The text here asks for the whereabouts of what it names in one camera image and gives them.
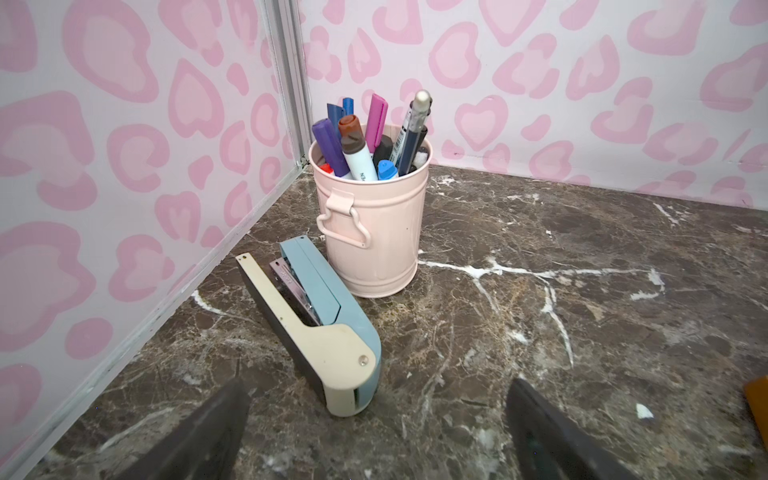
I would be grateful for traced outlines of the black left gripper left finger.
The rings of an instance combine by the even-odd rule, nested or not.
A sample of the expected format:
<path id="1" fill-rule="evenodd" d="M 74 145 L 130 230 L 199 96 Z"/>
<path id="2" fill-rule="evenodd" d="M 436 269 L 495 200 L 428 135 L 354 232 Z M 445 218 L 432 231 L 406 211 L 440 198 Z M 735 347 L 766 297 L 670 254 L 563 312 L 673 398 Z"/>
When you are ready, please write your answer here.
<path id="1" fill-rule="evenodd" d="M 249 407 L 241 379 L 230 380 L 119 477 L 229 479 Z"/>

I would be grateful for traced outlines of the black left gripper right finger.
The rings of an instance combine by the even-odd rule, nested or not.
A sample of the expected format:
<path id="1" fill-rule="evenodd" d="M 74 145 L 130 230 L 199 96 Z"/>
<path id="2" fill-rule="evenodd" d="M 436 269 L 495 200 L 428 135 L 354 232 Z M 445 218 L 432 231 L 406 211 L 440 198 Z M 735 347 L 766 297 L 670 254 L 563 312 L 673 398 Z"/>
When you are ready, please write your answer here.
<path id="1" fill-rule="evenodd" d="M 522 378 L 507 392 L 505 422 L 525 479 L 636 477 Z"/>

